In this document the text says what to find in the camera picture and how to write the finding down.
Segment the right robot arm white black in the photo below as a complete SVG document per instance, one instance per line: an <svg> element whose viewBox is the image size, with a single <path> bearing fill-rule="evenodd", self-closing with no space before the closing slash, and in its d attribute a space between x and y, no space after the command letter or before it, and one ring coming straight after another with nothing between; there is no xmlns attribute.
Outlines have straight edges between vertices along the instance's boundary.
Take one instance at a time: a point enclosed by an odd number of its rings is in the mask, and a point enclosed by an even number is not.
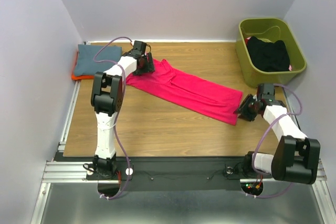
<svg viewBox="0 0 336 224"><path fill-rule="evenodd" d="M320 143L304 134L292 117L302 112L289 112L284 102L275 97L276 84L261 83L255 95L249 94L234 112L248 122L261 116L268 129L262 135L253 152L246 155L241 170L244 175L270 175L275 180L313 184L317 179ZM259 151L269 131L273 131L278 146L273 155Z"/></svg>

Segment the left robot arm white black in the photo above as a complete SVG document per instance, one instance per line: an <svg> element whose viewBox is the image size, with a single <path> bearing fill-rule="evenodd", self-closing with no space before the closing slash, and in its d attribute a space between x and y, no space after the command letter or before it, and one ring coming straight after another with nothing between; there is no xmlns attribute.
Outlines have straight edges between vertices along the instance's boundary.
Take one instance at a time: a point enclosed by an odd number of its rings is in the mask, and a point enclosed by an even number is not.
<svg viewBox="0 0 336 224"><path fill-rule="evenodd" d="M92 165L87 168L89 176L97 175L100 179L112 179L117 172L116 123L125 94L125 81L130 75L139 76L155 71L151 52L146 52L151 46L142 41L132 41L132 49L122 54L119 61L98 59L109 44L100 49L94 56L95 63L108 62L113 66L94 74L91 106L94 108L97 120L97 147Z"/></svg>

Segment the pink red t shirt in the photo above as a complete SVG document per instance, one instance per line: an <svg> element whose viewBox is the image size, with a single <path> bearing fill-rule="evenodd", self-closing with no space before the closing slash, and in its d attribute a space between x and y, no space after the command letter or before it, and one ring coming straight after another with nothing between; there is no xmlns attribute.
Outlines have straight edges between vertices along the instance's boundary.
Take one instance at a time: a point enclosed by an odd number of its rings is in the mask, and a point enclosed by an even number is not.
<svg viewBox="0 0 336 224"><path fill-rule="evenodd" d="M165 59L154 60L154 67L153 73L129 75L126 83L207 117L236 125L234 111L242 99L241 91L175 69Z"/></svg>

